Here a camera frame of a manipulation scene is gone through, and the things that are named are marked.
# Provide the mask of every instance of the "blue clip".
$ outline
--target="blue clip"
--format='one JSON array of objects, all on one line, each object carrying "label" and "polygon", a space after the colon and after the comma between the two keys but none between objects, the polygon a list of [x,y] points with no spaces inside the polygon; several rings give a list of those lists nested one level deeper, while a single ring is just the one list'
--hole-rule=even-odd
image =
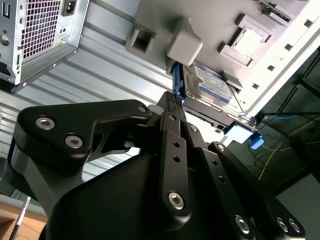
[{"label": "blue clip", "polygon": [[250,140],[250,147],[252,149],[257,149],[259,148],[262,144],[264,144],[264,139],[263,139],[263,135],[260,131],[252,134],[250,137],[249,137],[249,140]]},{"label": "blue clip", "polygon": [[173,94],[180,97],[182,100],[186,98],[185,95],[185,83],[183,76],[183,65],[179,62],[175,62],[172,67],[172,91]]}]

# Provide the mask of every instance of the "rectangular cutout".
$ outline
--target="rectangular cutout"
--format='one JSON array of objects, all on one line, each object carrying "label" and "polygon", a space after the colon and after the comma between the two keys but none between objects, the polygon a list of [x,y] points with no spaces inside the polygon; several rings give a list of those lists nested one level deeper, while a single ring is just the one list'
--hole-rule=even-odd
[{"label": "rectangular cutout", "polygon": [[284,48],[285,48],[286,50],[290,51],[290,50],[293,48],[293,46],[291,46],[290,44],[287,44],[287,45],[285,45]]},{"label": "rectangular cutout", "polygon": [[311,25],[312,25],[312,21],[310,21],[309,19],[307,19],[306,21],[305,21],[305,23],[304,23],[304,25],[307,27],[307,28],[310,28],[311,27]]},{"label": "rectangular cutout", "polygon": [[271,72],[272,72],[273,70],[275,70],[275,67],[272,66],[272,65],[268,66],[267,68],[268,68],[268,70],[270,70]]},{"label": "rectangular cutout", "polygon": [[10,4],[6,4],[5,2],[2,3],[2,16],[7,19],[10,18]]},{"label": "rectangular cutout", "polygon": [[154,34],[151,31],[140,27],[134,31],[132,47],[140,52],[146,53],[150,48],[153,37]]},{"label": "rectangular cutout", "polygon": [[255,84],[255,83],[254,83],[254,84],[252,85],[252,87],[253,87],[254,89],[258,89],[260,86],[259,86],[258,84]]},{"label": "rectangular cutout", "polygon": [[225,127],[219,124],[218,126],[216,126],[216,128],[219,130],[223,130]]},{"label": "rectangular cutout", "polygon": [[20,64],[20,55],[18,54],[16,56],[16,65],[19,66],[19,64]]}]

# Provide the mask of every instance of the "yellow cable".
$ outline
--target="yellow cable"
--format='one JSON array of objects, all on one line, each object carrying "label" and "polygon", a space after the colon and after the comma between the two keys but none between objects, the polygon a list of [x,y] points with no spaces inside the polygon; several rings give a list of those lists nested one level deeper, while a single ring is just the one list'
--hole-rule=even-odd
[{"label": "yellow cable", "polygon": [[309,123],[307,123],[306,125],[300,127],[298,130],[294,131],[293,133],[291,133],[289,137],[291,137],[292,135],[296,134],[297,132],[300,132],[302,129],[305,129],[306,127],[308,127],[310,124],[313,124],[314,122],[318,121],[320,119],[320,117],[318,117],[317,119],[313,120],[313,121],[310,121]]},{"label": "yellow cable", "polygon": [[266,163],[265,163],[265,165],[264,165],[264,167],[263,167],[263,169],[262,169],[262,172],[261,172],[261,174],[260,174],[260,176],[259,176],[258,180],[260,180],[260,179],[261,179],[262,175],[264,174],[264,172],[265,172],[265,170],[266,170],[266,167],[267,167],[268,163],[270,162],[271,158],[272,158],[272,157],[273,157],[273,155],[276,153],[276,151],[278,151],[279,147],[280,147],[282,144],[283,144],[283,143],[282,143],[282,142],[280,142],[280,144],[276,147],[276,149],[271,153],[271,155],[270,155],[270,157],[269,157],[268,161],[266,161]]},{"label": "yellow cable", "polygon": [[[306,127],[308,127],[309,125],[313,124],[314,122],[316,122],[316,121],[318,121],[318,120],[320,120],[320,117],[318,117],[317,119],[315,119],[315,120],[313,120],[313,121],[310,121],[310,122],[307,123],[306,125],[300,127],[299,129],[295,130],[294,132],[290,133],[290,135],[288,136],[288,138],[291,137],[292,135],[300,132],[301,130],[305,129]],[[262,175],[264,174],[265,169],[266,169],[267,165],[269,164],[271,158],[272,158],[273,155],[278,151],[278,149],[279,149],[279,147],[280,147],[281,145],[283,145],[282,142],[280,142],[279,145],[276,147],[276,149],[271,153],[268,161],[266,161],[266,163],[265,163],[265,165],[264,165],[264,167],[263,167],[263,169],[262,169],[262,172],[261,172],[261,174],[260,174],[260,176],[259,176],[259,178],[258,178],[259,180],[261,179]]]}]

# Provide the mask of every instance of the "power supply unit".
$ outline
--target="power supply unit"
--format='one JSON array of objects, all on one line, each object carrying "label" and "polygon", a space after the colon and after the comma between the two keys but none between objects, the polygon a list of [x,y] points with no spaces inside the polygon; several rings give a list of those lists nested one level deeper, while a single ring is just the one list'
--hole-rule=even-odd
[{"label": "power supply unit", "polygon": [[1,0],[0,90],[15,94],[77,52],[90,0]]}]

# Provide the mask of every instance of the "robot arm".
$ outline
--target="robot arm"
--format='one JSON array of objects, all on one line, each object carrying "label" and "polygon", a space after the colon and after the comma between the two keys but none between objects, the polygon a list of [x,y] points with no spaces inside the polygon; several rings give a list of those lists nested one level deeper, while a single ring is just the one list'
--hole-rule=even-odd
[{"label": "robot arm", "polygon": [[[157,105],[161,114],[136,100],[19,114],[5,178],[43,206],[42,239],[305,239],[225,146],[204,142],[179,98],[166,92]],[[130,147],[140,154],[82,181],[86,162]]]}]

